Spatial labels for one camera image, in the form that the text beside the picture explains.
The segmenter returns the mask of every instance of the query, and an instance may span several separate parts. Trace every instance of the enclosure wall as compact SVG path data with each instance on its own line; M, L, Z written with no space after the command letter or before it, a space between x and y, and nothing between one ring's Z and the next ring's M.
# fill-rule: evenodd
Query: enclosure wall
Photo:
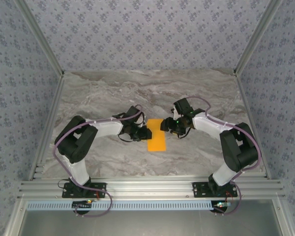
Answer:
M64 70L234 68L268 0L27 0Z
M0 0L0 235L29 175L58 76L13 0Z
M285 0L240 76L273 178L295 220L295 0Z

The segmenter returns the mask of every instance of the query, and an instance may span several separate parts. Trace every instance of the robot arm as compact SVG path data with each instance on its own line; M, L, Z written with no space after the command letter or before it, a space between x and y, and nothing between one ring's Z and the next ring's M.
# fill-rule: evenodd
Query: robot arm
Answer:
M89 151L94 139L108 136L128 134L133 141L140 141L152 138L152 133L147 129L145 124L144 113L140 113L137 117L127 120L116 120L114 118L127 118L137 114L139 110L130 107L127 113L121 113L113 116L111 120L94 122L77 129L69 134L58 146L58 151L64 159L64 164L70 170L72 177L80 184L87 185L90 182L89 175L86 170L85 156ZM69 124L62 130L55 140L58 140L73 127L90 121L81 116L75 116Z
M225 121L212 116L214 120L224 125L211 121L208 119L210 115L206 115L204 110L193 110L186 98L175 102L172 112L174 113L174 118L169 117L165 119L161 124L161 130L170 131L179 136L185 135L187 128L196 129L204 131L211 137L220 140L224 163L217 171L210 175L208 180L208 186L214 196L225 193L225 188L233 177L243 168L257 161L258 153L250 139L235 128L226 126L227 122ZM230 124L243 129L253 137L246 123Z

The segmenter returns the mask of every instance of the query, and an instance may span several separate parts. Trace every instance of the gray floor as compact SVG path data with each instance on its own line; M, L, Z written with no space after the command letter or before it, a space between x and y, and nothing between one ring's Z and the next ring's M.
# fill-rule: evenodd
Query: gray floor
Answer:
M173 103L187 95L206 98L212 104L210 113L217 118L249 123L235 77L217 70L65 73L43 177L67 177L51 150L56 136L73 116L107 118L141 104L147 118L167 118L172 116ZM207 107L197 99L190 103L194 109ZM192 130L183 140L168 133L166 145L166 152L148 152L146 142L124 143L117 136L95 140L86 157L88 173L91 177L209 176L223 163L220 142L201 131Z
M210 211L26 212L20 236L281 236L272 201L243 201L229 216Z

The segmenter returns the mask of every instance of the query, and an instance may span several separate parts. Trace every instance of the black mounting plate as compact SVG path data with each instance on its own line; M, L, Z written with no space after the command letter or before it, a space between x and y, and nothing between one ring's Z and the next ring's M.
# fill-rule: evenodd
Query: black mounting plate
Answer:
M237 189L236 186L233 184L228 184L225 186L225 191L223 191L221 194L214 195L212 191L210 190L208 186L208 182L194 182L192 183L193 188L193 196L195 198L226 198L230 197L226 194L226 192L229 192L234 198L237 197Z
M106 190L106 183L89 183L88 187L89 188L99 188ZM82 189L78 186L76 186L74 183L69 182L65 183L63 186L63 191L62 191L62 198L104 198L105 193L102 192L95 192L95 191L90 191L90 190L85 190Z

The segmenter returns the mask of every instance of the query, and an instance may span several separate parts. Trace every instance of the marble surface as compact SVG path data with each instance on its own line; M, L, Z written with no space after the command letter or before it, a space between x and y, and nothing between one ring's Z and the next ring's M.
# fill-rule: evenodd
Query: marble surface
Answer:
M211 104L210 114L228 122L249 123L235 77L217 70L154 70L68 72L45 157L44 178L67 177L52 156L53 143L75 115L107 118L141 104L147 118L171 116L173 103L187 95L200 95ZM198 99L190 99L194 109L205 109ZM115 176L208 176L223 163L220 142L202 131L191 130L179 140L166 133L165 152L148 152L146 142L125 143L117 136L93 142L86 156L91 177ZM261 165L252 171L259 172Z

